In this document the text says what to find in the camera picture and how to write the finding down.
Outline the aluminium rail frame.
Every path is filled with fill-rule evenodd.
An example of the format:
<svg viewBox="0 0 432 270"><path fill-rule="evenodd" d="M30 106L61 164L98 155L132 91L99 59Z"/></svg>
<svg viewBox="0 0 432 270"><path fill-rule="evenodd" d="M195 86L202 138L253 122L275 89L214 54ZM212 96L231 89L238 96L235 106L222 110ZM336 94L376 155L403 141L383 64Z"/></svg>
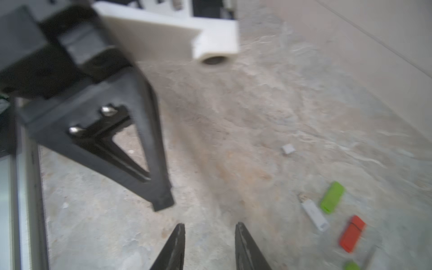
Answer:
<svg viewBox="0 0 432 270"><path fill-rule="evenodd" d="M39 147L20 123L23 99L1 99L1 269L48 270Z"/></svg>

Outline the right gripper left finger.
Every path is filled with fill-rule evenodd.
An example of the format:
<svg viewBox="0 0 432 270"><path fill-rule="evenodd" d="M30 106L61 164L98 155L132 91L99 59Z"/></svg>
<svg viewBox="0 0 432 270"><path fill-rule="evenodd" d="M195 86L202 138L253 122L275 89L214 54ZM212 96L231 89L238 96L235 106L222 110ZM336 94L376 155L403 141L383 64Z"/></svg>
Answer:
<svg viewBox="0 0 432 270"><path fill-rule="evenodd" d="M177 224L150 269L183 270L185 237L185 225L183 223Z"/></svg>

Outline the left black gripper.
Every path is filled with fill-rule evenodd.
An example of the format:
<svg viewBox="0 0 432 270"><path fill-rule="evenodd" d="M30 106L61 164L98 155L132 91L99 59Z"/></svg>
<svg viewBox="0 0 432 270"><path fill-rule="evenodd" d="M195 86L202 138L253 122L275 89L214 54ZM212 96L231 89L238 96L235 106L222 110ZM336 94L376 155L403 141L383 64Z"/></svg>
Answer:
<svg viewBox="0 0 432 270"><path fill-rule="evenodd" d="M92 1L1 2L1 93L49 98L131 65Z"/></svg>

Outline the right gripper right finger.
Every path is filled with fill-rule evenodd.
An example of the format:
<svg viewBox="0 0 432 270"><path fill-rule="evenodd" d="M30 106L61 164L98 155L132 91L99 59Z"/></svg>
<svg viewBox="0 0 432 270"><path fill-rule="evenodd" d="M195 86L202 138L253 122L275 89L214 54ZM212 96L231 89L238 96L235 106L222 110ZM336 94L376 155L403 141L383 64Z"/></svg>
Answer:
<svg viewBox="0 0 432 270"><path fill-rule="evenodd" d="M235 258L237 270L271 270L244 223L239 222L235 229Z"/></svg>

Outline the white usb drive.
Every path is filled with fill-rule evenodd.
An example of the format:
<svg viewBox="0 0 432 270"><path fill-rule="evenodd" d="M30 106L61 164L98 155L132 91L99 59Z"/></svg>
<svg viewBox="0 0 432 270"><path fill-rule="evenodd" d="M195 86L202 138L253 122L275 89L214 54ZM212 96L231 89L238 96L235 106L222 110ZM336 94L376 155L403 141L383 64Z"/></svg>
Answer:
<svg viewBox="0 0 432 270"><path fill-rule="evenodd" d="M298 195L298 199L309 219L320 232L325 232L329 227L329 223L323 216L316 204L309 199L304 193Z"/></svg>

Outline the green usb cap upper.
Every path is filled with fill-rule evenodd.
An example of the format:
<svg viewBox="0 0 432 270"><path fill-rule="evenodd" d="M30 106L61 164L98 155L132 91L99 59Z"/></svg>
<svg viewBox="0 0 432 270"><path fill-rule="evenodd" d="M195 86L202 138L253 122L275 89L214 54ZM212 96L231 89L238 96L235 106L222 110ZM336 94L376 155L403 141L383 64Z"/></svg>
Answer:
<svg viewBox="0 0 432 270"><path fill-rule="evenodd" d="M343 270L361 270L360 266L354 261L348 261L344 265Z"/></svg>

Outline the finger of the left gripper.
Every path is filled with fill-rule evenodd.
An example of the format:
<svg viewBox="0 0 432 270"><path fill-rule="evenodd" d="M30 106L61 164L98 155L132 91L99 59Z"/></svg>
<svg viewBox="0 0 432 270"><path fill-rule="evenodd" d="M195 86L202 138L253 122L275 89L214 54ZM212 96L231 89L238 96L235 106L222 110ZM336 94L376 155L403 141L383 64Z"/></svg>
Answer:
<svg viewBox="0 0 432 270"><path fill-rule="evenodd" d="M35 142L119 183L155 211L174 205L157 96L137 69L126 67L98 84L84 79L55 97L27 103L18 116ZM130 125L147 168L114 142Z"/></svg>

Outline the red usb drive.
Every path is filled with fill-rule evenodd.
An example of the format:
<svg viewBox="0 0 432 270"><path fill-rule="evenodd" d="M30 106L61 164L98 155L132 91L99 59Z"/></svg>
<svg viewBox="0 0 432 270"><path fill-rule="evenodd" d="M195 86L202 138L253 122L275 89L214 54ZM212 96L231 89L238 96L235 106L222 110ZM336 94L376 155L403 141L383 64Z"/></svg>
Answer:
<svg viewBox="0 0 432 270"><path fill-rule="evenodd" d="M366 223L359 216L353 216L339 239L339 246L352 253L365 228Z"/></svg>

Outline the white usb cap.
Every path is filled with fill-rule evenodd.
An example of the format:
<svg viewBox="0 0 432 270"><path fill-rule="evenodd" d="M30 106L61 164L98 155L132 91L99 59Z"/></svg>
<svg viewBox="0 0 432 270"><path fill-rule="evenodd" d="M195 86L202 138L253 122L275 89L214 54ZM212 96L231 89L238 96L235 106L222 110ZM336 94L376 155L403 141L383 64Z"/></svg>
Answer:
<svg viewBox="0 0 432 270"><path fill-rule="evenodd" d="M283 145L282 150L285 155L290 155L296 152L296 149L292 144Z"/></svg>

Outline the green usb drive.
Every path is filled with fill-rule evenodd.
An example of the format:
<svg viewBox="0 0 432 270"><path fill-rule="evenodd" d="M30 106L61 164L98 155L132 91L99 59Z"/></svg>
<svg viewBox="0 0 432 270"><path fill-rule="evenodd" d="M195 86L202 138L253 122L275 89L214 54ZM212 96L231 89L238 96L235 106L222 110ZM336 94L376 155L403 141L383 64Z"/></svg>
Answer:
<svg viewBox="0 0 432 270"><path fill-rule="evenodd" d="M345 187L339 182L334 181L326 191L324 197L320 202L319 207L326 214L333 213L344 193Z"/></svg>

